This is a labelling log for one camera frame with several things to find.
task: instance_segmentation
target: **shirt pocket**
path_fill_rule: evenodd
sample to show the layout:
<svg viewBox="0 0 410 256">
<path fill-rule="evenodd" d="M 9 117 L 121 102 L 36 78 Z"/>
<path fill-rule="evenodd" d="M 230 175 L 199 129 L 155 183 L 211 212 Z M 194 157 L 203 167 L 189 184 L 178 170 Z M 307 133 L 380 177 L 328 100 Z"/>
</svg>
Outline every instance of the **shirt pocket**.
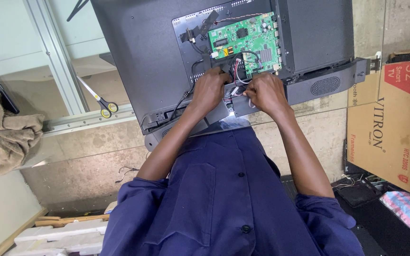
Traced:
<svg viewBox="0 0 410 256">
<path fill-rule="evenodd" d="M 171 180 L 145 242 L 158 245 L 177 232 L 210 246 L 215 178 L 214 166 L 192 164 L 180 182 Z"/>
</svg>

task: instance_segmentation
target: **glass table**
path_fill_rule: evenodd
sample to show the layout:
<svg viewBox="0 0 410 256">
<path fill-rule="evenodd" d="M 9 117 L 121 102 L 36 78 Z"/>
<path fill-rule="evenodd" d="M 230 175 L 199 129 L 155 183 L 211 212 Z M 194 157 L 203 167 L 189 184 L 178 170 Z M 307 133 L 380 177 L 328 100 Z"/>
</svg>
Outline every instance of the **glass table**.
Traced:
<svg viewBox="0 0 410 256">
<path fill-rule="evenodd" d="M 369 57 L 378 51 L 384 53 L 385 1 L 367 5 L 362 5 L 361 2 L 362 0 L 353 1 L 355 56 Z M 144 147 L 144 136 L 117 68 L 112 65 L 111 59 L 106 58 L 108 46 L 92 6 L 86 5 L 80 15 L 66 23 L 74 3 L 50 0 L 46 4 L 50 8 L 42 9 L 41 6 L 39 10 L 33 9 L 31 14 L 34 14 L 30 16 L 27 12 L 29 5 L 12 3 L 13 6 L 10 7 L 14 11 L 7 11 L 8 19 L 0 22 L 0 31 L 6 32 L 1 35 L 0 41 L 13 40 L 13 44 L 18 47 L 15 49 L 16 53 L 8 49 L 3 51 L 5 55 L 0 55 L 0 82 L 14 98 L 21 114 L 44 114 L 46 117 L 46 132 L 30 150 L 20 169 Z M 57 59 L 65 60 L 68 63 L 65 67 L 82 77 L 97 94 L 107 101 L 116 102 L 120 110 L 115 117 L 102 119 L 99 105 L 83 85 L 72 82 L 68 87 L 65 85 L 65 78 L 57 74 L 56 67 L 60 61 L 51 61 L 55 58 L 54 54 L 49 55 L 40 42 L 45 43 L 45 33 L 41 29 L 35 30 L 32 25 L 32 20 L 36 20 L 36 13 L 46 11 L 51 14 L 51 23 L 49 25 L 46 22 L 44 25 L 56 28 L 54 36 L 57 38 L 58 49 L 62 50 L 62 55 L 57 56 Z M 10 33 L 14 27 L 20 27 L 26 34 L 28 45 L 24 45 L 26 40 L 21 42 L 19 36 Z M 348 107 L 348 92 L 343 91 L 292 107 L 297 117 L 345 109 Z M 202 133 L 269 122 L 273 120 L 262 112 L 240 118 L 230 115 Z"/>
</svg>

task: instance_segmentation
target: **speaker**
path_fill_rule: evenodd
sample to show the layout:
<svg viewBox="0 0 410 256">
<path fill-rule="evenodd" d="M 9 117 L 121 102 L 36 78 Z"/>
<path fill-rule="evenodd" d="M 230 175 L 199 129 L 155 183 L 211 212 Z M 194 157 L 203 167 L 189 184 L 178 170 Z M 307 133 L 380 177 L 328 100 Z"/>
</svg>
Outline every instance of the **speaker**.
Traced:
<svg viewBox="0 0 410 256">
<path fill-rule="evenodd" d="M 365 80 L 367 60 L 356 58 L 340 67 L 318 71 L 284 82 L 289 105 L 345 91 Z"/>
</svg>

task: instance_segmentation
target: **motherboard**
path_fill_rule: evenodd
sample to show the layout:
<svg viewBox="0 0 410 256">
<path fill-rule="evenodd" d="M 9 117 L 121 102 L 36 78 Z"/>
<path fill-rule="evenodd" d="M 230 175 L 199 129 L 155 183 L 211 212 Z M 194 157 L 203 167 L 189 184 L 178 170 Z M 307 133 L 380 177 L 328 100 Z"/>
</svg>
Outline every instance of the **motherboard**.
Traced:
<svg viewBox="0 0 410 256">
<path fill-rule="evenodd" d="M 212 48 L 211 57 L 216 60 L 241 51 L 253 51 L 258 55 L 261 65 L 255 61 L 253 54 L 243 53 L 247 78 L 251 78 L 254 72 L 282 68 L 279 31 L 273 12 L 210 30 L 208 37 Z"/>
</svg>

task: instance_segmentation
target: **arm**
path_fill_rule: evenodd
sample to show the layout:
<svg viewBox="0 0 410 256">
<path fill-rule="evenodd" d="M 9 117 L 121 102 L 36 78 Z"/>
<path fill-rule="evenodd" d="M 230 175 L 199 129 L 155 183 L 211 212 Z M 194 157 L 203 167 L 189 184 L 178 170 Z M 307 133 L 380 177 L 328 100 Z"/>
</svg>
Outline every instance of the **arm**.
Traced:
<svg viewBox="0 0 410 256">
<path fill-rule="evenodd" d="M 224 96 L 224 82 L 231 82 L 229 74 L 221 69 L 209 69 L 197 80 L 191 103 L 174 127 L 156 146 L 140 168 L 137 177 L 158 180 L 167 177 L 178 152 L 194 126 L 211 110 L 216 108 Z"/>
<path fill-rule="evenodd" d="M 244 94 L 278 125 L 297 191 L 304 195 L 334 198 L 330 181 L 287 102 L 282 81 L 262 73 L 254 76 Z"/>
</svg>

